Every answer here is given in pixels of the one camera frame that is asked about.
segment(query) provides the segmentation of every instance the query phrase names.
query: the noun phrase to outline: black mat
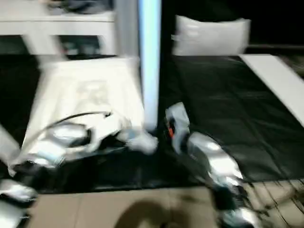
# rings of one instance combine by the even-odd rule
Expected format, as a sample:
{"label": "black mat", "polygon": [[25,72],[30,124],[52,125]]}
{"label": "black mat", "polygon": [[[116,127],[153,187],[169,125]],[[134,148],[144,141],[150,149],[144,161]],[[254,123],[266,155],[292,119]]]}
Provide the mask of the black mat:
{"label": "black mat", "polygon": [[[304,177],[304,128],[238,57],[176,57],[161,69],[159,119],[182,101],[191,130],[216,139],[248,181]],[[139,152],[66,164],[43,193],[133,190],[200,185],[165,153]]]}

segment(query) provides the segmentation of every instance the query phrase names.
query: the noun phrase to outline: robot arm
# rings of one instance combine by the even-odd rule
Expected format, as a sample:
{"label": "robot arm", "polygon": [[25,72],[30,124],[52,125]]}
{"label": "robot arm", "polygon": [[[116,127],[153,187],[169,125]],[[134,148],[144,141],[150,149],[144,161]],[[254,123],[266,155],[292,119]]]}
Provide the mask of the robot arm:
{"label": "robot arm", "polygon": [[0,181],[1,228],[24,225],[29,220],[27,208],[35,202],[52,172],[64,162],[103,154],[106,150],[97,149],[105,138],[116,137],[130,150],[145,154],[153,153],[157,147],[156,138],[143,129],[132,129],[118,114],[86,113],[81,117],[71,122],[72,116],[47,127],[24,145],[15,159],[6,160],[13,177]]}
{"label": "robot arm", "polygon": [[236,161],[207,135],[190,133],[189,119],[182,103],[166,111],[169,152],[199,181],[209,187],[221,228],[262,228],[257,214],[246,206],[247,193]]}

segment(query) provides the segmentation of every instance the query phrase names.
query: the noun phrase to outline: white post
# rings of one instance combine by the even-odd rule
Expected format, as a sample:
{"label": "white post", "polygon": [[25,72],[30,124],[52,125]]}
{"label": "white post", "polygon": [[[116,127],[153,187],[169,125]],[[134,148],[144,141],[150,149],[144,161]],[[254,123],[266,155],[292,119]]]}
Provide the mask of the white post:
{"label": "white post", "polygon": [[145,128],[157,125],[162,0],[139,0],[140,53]]}

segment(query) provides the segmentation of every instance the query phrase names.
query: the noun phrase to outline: tile floor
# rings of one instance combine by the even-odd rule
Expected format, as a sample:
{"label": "tile floor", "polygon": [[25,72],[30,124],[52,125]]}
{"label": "tile floor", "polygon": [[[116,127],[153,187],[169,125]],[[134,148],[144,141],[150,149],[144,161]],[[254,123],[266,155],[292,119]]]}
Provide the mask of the tile floor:
{"label": "tile floor", "polygon": [[[255,186],[264,204],[272,202],[269,192],[277,199],[291,190],[286,182]],[[260,207],[254,191],[247,189],[254,207]],[[304,215],[295,204],[279,209],[292,226],[304,227]],[[181,228],[216,228],[210,195],[203,187],[43,195],[31,214],[28,228],[158,228],[168,221]],[[270,216],[276,228],[288,227],[276,209]]]}

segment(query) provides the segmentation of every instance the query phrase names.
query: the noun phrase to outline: white pillow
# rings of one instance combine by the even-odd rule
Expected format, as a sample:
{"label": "white pillow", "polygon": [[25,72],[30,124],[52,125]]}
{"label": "white pillow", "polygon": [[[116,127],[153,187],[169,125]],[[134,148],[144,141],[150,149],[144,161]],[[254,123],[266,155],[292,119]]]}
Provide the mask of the white pillow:
{"label": "white pillow", "polygon": [[200,22],[177,16],[173,54],[177,56],[224,56],[244,52],[250,20]]}

